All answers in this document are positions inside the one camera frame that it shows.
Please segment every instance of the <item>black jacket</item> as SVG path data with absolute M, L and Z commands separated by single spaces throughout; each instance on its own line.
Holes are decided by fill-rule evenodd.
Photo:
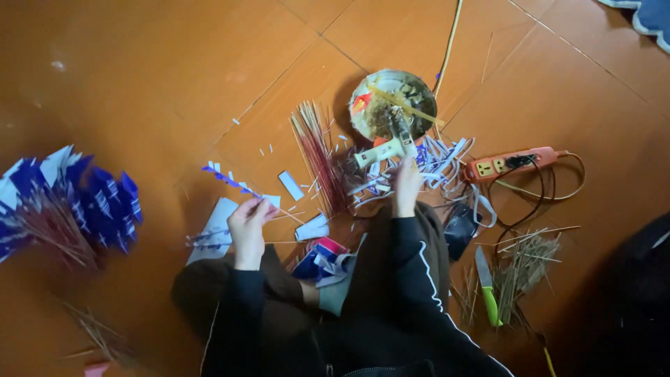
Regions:
M 416 218 L 392 220 L 397 318 L 326 323 L 261 351 L 262 272 L 233 271 L 214 316 L 201 376 L 506 376 L 451 317 L 423 258 Z

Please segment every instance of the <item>power strip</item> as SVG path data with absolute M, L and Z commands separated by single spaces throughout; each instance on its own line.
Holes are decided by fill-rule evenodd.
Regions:
M 471 183 L 490 182 L 514 169 L 521 156 L 532 158 L 539 168 L 544 168 L 556 162 L 564 154 L 567 154 L 567 151 L 556 152 L 552 147 L 542 147 L 482 158 L 466 164 L 465 179 Z M 516 175 L 534 170 L 535 165 L 532 162 L 527 162 L 507 175 Z

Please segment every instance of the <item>person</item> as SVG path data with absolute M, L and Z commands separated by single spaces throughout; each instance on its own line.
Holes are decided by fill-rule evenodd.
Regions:
M 291 278 L 263 241 L 276 209 L 241 204 L 228 218 L 234 255 L 190 264 L 173 287 L 206 341 L 201 376 L 510 376 L 440 299 L 450 286 L 448 249 L 438 216 L 417 202 L 422 180 L 413 159 L 402 161 L 391 206 L 371 219 L 344 283 L 340 316 L 322 323 L 305 302 L 314 307 L 323 292 L 315 297 Z M 342 295 L 327 296 L 337 307 L 332 297 Z

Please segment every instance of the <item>left hand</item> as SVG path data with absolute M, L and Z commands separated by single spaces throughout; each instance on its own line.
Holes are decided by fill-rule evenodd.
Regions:
M 235 246 L 235 270 L 256 270 L 261 267 L 265 251 L 263 225 L 272 219 L 279 209 L 267 199 L 253 198 L 240 204 L 228 218 L 230 237 Z

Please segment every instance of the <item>electrical outlet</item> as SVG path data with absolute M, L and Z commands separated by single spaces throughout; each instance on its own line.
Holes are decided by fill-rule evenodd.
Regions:
M 493 160 L 493 167 L 496 168 L 496 171 L 498 173 L 504 173 L 509 170 L 509 168 L 505 165 L 505 159 L 504 158 L 497 158 Z
M 493 165 L 490 162 L 480 162 L 477 164 L 477 171 L 480 176 L 490 176 L 494 174 Z

